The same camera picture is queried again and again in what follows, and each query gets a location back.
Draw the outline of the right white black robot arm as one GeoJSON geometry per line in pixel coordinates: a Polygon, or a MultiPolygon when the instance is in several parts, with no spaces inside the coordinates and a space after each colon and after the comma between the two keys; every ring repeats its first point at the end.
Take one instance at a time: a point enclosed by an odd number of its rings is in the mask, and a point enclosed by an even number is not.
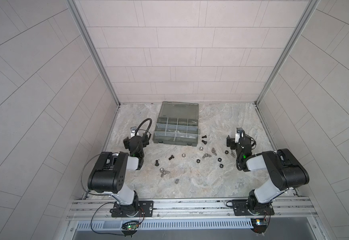
{"type": "Polygon", "coordinates": [[[234,138],[226,138],[226,146],[236,152],[239,171],[267,170],[269,179],[251,190],[243,208],[251,215],[272,215],[272,201],[284,192],[309,183],[309,175],[289,149],[253,154],[256,141],[241,131],[234,138]]]}

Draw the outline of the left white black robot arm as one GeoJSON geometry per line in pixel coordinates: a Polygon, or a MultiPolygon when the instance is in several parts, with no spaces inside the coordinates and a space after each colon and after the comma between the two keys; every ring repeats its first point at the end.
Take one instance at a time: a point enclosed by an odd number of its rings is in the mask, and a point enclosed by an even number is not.
{"type": "Polygon", "coordinates": [[[145,217],[153,215],[153,201],[140,201],[136,191],[124,184],[128,170],[138,171],[144,164],[144,147],[149,137],[125,138],[124,145],[130,153],[102,152],[88,178],[88,189],[113,197],[116,202],[110,210],[113,218],[145,217]]]}

